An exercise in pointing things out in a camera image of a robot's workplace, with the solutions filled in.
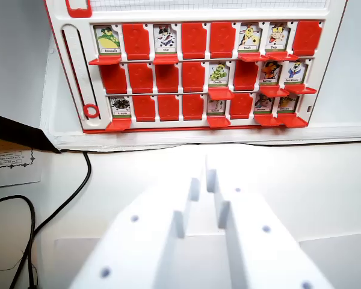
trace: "black wire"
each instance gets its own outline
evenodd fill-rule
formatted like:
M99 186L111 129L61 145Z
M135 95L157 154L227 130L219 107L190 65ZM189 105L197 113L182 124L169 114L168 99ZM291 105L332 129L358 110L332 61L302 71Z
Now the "black wire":
M81 183L81 185L76 189L76 191L71 195L71 197L69 197L64 203L61 204L61 206L59 208L57 208L43 223L41 223L35 230L35 233L33 235L33 239L31 239L28 244L26 245L26 249L25 251L32 251L32 243L35 239L35 236L37 235L37 233L40 232L40 230L48 224L49 221L51 221L62 209L64 209L65 206L67 206L69 204L69 202L71 202L75 197L76 195L82 190L82 188L86 185L86 183L88 182L88 180L90 179L90 176L91 176L91 171L92 171L92 168L91 168L91 162L90 162L90 159L88 158L88 155L87 155L87 152L83 152L83 155L84 155L84 158L85 158L85 161L87 163L87 175L85 176L83 182ZM10 286L10 289L14 289L15 285L16 285L16 282L17 280L19 279L19 276L23 270L23 267L24 267L24 263L25 263L25 260L26 260L26 254L24 253L23 254L23 257L22 257L22 260L20 261L20 264L16 270L16 273L13 277L13 280L12 280L12 283L11 283L11 286Z
M32 202L25 196L22 196L20 194L15 194L14 196L8 196L8 197L2 197L0 199L0 203L5 201L5 200L12 200L12 199L23 199L29 206L29 211L31 212L31 232L29 233L29 240L28 240L28 244L31 240L33 240L34 238L34 232L35 232L35 208L34 205L32 204ZM24 253L23 253L23 258L24 261L27 258L28 259L28 279L29 279L29 286L30 287L34 287L34 275L33 275L33 270L32 270L32 248L31 247L26 247Z

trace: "white table surface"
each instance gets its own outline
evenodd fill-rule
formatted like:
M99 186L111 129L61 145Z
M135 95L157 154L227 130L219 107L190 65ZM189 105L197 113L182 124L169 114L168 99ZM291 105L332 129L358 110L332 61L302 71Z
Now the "white table surface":
M361 280L361 271L356 269L361 265L361 254L352 249L344 252L345 247L361 247L361 143L290 147L202 144L89 154L93 174L88 185L42 230L34 243L34 264L42 288L58 288L57 240L101 237L113 218L146 187L174 177L190 166L202 167L206 154L242 163L247 189L258 190L265 196L332 283L340 283L337 276L348 279L345 263L354 266L350 278ZM0 188L0 197L12 194L29 197L35 205L37 225L75 191L87 171L82 153L43 153L42 157L41 182ZM205 198L192 212L189 232L209 234L217 230L213 214L204 214L210 210L209 202ZM12 267L21 257L29 224L28 207L22 200L0 204L0 269ZM333 246L335 249L324 258L329 243L318 240L338 240L346 235L356 237L343 241L342 246ZM337 261L340 253L337 248L343 252L343 266ZM72 258L67 256L67 264ZM1 272L0 288L8 288L13 275L14 270ZM26 288L27 278L24 274L19 288ZM340 284L337 288L347 288Z

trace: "white wall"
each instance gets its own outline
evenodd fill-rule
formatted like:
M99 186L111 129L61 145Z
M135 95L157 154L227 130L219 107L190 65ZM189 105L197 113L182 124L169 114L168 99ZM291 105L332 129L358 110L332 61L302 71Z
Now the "white wall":
M0 0L0 116L40 126L50 35L44 1Z

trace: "cartoon character card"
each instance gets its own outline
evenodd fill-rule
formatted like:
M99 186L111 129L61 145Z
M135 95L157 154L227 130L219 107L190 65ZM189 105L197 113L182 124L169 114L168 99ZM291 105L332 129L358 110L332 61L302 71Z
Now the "cartoon character card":
M259 77L259 85L277 85L282 66L276 61L264 62Z
M298 96L287 96L279 99L277 113L293 113L297 107Z
M131 117L130 102L123 96L110 98L110 106L113 118Z
M306 75L307 64L304 61L290 61L288 63L289 77L285 78L285 84L301 84Z
M175 54L176 53L176 31L170 24L154 25L155 53Z
M207 102L207 115L208 116L224 116L226 109L226 101L212 101L210 97Z
M99 55L120 55L118 32L108 26L94 26L97 50Z
M286 23L270 23L265 50L285 51L288 44L290 28Z
M230 68L225 62L210 62L209 66L209 86L227 86L229 83Z
M255 23L242 23L239 31L238 52L258 51L261 34L261 28Z
M274 98L268 98L262 93L255 97L254 114L269 114L273 110Z

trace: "screw hole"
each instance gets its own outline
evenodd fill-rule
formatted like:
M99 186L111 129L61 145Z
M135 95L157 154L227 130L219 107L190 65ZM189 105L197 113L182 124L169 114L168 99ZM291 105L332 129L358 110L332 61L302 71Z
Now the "screw hole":
M137 220L139 220L139 216L133 215L133 216L131 217L131 221L132 221L132 222L136 222Z
M111 270L109 268L103 268L100 272L101 278L107 278L111 274Z
M313 289L313 286L309 282L303 282L302 283L302 288L303 289Z
M262 230L264 230L265 233L270 233L270 227L269 226L263 226Z

